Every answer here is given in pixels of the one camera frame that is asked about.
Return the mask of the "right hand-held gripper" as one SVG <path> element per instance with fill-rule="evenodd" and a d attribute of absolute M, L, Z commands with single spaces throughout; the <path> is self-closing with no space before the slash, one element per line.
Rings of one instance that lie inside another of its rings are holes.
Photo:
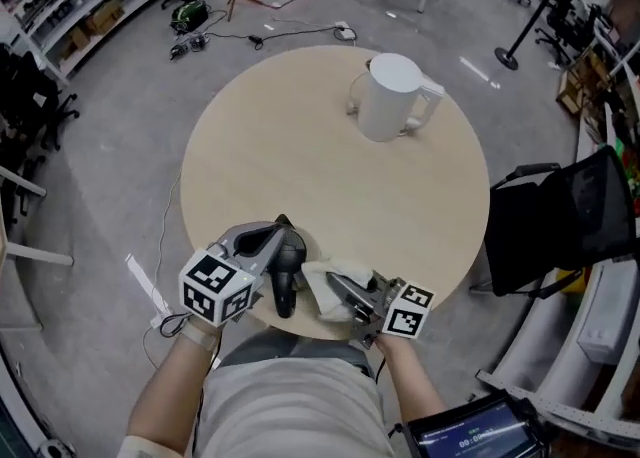
<path fill-rule="evenodd" d="M 364 286 L 346 275 L 329 272 L 326 280 L 340 300 L 353 309 L 352 337 L 365 348 L 381 334 L 416 339 L 435 301 L 435 293 L 397 277 L 373 275 Z"/>

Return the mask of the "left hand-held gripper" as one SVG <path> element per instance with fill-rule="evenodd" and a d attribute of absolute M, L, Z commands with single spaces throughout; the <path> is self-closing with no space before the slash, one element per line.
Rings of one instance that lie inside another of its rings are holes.
<path fill-rule="evenodd" d="M 219 327 L 250 308 L 268 269 L 277 314 L 290 318 L 307 247 L 285 214 L 275 222 L 235 225 L 208 248 L 196 250 L 179 273 L 181 306 Z"/>

